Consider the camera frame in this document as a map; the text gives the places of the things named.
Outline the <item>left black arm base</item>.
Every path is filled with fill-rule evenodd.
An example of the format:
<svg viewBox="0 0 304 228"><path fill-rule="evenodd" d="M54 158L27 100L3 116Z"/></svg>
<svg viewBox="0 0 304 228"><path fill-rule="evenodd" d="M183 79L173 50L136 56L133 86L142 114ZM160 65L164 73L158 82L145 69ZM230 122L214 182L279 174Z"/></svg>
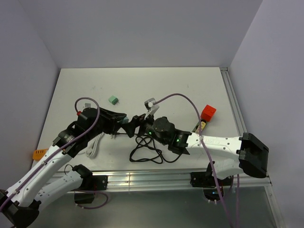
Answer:
<svg viewBox="0 0 304 228"><path fill-rule="evenodd" d="M74 192L74 203L84 209L97 209L103 207L109 201L109 197L104 191L107 189L107 175L93 175L85 178L81 186ZM86 204L92 204L99 195L102 195L105 201L99 206L88 207Z"/></svg>

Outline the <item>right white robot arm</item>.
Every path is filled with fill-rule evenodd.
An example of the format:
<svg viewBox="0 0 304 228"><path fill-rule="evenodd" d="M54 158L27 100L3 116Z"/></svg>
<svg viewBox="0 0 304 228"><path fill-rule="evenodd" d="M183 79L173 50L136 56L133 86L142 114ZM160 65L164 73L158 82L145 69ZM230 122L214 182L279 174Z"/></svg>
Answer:
<svg viewBox="0 0 304 228"><path fill-rule="evenodd" d="M167 119L135 116L122 125L129 137L147 135L177 155L200 152L207 156L206 181L216 185L229 176L244 173L266 178L269 148L251 133L238 137L200 136L182 131Z"/></svg>

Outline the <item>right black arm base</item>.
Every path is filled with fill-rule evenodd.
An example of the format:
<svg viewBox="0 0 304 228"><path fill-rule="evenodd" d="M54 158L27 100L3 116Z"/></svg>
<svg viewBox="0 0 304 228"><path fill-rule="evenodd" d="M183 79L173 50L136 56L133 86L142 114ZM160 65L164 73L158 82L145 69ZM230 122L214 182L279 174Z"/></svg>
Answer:
<svg viewBox="0 0 304 228"><path fill-rule="evenodd" d="M219 201L220 196L217 190L215 180L212 175L208 175L206 171L202 172L191 172L190 173L190 184L194 188L203 188L204 195L207 200ZM229 192L232 189L234 176L228 176L227 178L220 180L218 179L218 185L222 197L225 195L224 187L229 186Z"/></svg>

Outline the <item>red cube plug adapter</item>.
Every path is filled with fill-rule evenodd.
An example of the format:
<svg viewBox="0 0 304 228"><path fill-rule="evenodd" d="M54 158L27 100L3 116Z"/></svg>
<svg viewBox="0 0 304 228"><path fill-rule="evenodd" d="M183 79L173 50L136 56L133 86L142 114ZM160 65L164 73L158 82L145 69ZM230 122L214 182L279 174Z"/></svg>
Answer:
<svg viewBox="0 0 304 228"><path fill-rule="evenodd" d="M200 117L202 120L206 122L210 122L215 112L216 112L216 108L210 105L206 105L205 108L202 110Z"/></svg>

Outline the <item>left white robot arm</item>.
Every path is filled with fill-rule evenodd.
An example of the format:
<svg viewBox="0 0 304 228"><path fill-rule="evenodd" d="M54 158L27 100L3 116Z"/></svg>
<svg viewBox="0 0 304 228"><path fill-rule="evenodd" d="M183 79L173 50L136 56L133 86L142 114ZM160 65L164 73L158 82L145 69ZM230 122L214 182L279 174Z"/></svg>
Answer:
<svg viewBox="0 0 304 228"><path fill-rule="evenodd" d="M92 186L93 174L84 165L76 165L59 180L47 181L88 146L89 141L106 133L116 133L127 116L103 108L86 108L77 113L61 131L40 161L17 183L0 192L0 211L17 228L27 228L48 204L71 190Z"/></svg>

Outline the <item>yellow plug adapter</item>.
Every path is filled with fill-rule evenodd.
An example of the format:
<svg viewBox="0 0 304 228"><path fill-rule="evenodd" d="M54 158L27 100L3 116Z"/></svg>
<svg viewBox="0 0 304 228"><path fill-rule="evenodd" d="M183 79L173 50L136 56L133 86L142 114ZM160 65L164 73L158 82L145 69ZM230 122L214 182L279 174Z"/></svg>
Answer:
<svg viewBox="0 0 304 228"><path fill-rule="evenodd" d="M207 125L207 122L206 122L206 121L204 121L204 120L202 120L202 121L201 121L201 127L202 127L202 128L205 128L205 127L206 127L206 125Z"/></svg>

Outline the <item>light blue plug adapter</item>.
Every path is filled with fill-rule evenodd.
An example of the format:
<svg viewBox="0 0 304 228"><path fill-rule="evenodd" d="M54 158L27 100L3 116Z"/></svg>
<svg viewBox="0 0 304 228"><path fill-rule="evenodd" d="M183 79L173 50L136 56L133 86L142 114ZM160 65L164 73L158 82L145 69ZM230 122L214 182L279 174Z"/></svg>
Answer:
<svg viewBox="0 0 304 228"><path fill-rule="evenodd" d="M129 122L129 118L127 116L120 121L121 124L126 124L128 122Z"/></svg>

